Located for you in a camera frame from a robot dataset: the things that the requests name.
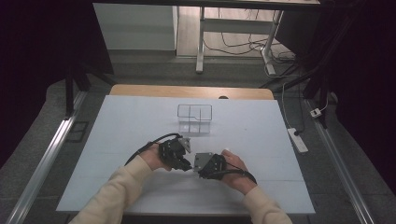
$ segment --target person's right hand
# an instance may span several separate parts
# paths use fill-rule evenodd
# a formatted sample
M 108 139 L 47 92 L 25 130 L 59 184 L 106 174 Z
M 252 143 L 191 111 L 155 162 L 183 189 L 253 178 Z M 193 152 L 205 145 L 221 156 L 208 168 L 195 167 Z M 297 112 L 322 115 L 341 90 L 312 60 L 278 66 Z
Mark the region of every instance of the person's right hand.
M 221 155 L 223 155 L 225 160 L 231 164 L 227 164 L 227 170 L 236 169 L 232 165 L 239 167 L 245 171 L 248 170 L 244 162 L 238 156 L 234 155 L 231 151 L 224 149 L 221 152 Z M 257 184 L 250 180 L 247 176 L 240 174 L 227 174 L 221 179 L 221 181 L 230 186 L 231 188 L 240 191 L 244 195 L 249 193 L 257 186 Z

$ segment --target beige sweater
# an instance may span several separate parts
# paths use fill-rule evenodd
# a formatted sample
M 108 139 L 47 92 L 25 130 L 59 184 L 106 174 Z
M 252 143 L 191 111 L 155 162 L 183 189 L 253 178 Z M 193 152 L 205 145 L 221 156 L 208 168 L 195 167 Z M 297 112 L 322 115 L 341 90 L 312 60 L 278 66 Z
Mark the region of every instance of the beige sweater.
M 143 181 L 152 173 L 146 162 L 136 156 L 118 169 L 70 223 L 121 223 L 122 213 L 142 192 Z M 256 223 L 291 223 L 279 206 L 259 188 L 243 201 Z

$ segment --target floor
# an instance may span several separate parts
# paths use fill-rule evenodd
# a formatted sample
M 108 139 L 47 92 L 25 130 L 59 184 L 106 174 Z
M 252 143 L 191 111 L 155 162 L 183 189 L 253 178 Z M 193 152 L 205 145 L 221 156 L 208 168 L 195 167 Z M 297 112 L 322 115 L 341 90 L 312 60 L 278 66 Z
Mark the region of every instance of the floor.
M 211 39 L 208 38 L 207 44 L 222 48 L 218 40 L 211 42 Z M 208 57 L 205 59 L 204 73 L 196 75 L 195 60 L 191 56 L 193 53 L 183 53 L 184 56 L 179 55 L 178 57 L 168 53 L 145 51 L 114 50 L 109 53 L 115 75 L 108 76 L 118 83 L 259 88 L 264 82 L 272 79 L 265 75 L 262 59 L 254 56 Z M 279 74 L 287 68 L 287 64 L 276 64 L 276 71 Z M 281 78 L 269 87 L 281 87 L 284 82 L 293 78 Z M 89 75 L 89 79 L 92 87 L 82 105 L 76 124 L 67 136 L 24 223 L 64 224 L 74 216 L 73 214 L 58 213 L 55 208 L 62 197 L 70 175 L 73 173 L 101 103 L 110 91 L 110 86 L 103 80 L 92 75 Z M 299 97 L 303 88 L 304 83 L 285 91 L 283 97 L 281 93 L 275 94 L 279 106 L 281 108 L 283 105 L 285 106 L 282 113 L 284 118 L 288 119 L 290 126 L 304 129 L 302 138 L 310 150 L 305 156 L 296 153 L 296 157 L 317 213 L 312 216 L 291 216 L 291 218 L 294 223 L 360 223 L 351 201 L 339 181 L 338 174 L 332 168 L 332 162 L 329 160 L 325 146 L 314 125 L 315 121 L 309 117 L 304 100 Z M 24 187 L 50 144 L 52 136 L 56 133 L 64 118 L 64 105 L 64 83 L 61 81 L 48 88 L 47 102 L 42 111 L 7 164 L 0 170 L 0 223 L 6 223 Z M 336 107 L 336 100 L 330 98 L 326 110 L 327 124 L 334 143 L 368 204 L 375 223 L 395 223 L 395 196 L 359 145 L 337 121 L 334 113 Z M 160 221 L 162 223 L 229 223 L 235 221 L 249 223 L 249 218 L 124 217 L 123 223 L 158 223 Z

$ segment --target white power strip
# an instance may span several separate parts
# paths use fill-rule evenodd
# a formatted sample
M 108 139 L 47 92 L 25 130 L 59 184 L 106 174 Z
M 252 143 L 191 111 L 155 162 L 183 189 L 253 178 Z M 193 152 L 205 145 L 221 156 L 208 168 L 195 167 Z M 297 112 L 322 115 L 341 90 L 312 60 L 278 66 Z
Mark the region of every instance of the white power strip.
M 297 147 L 298 152 L 300 152 L 300 153 L 308 152 L 308 148 L 305 146 L 303 139 L 300 137 L 300 135 L 295 135 L 294 134 L 295 132 L 296 132 L 296 129 L 294 129 L 294 128 L 288 129 L 289 136 L 290 136 L 293 144 Z

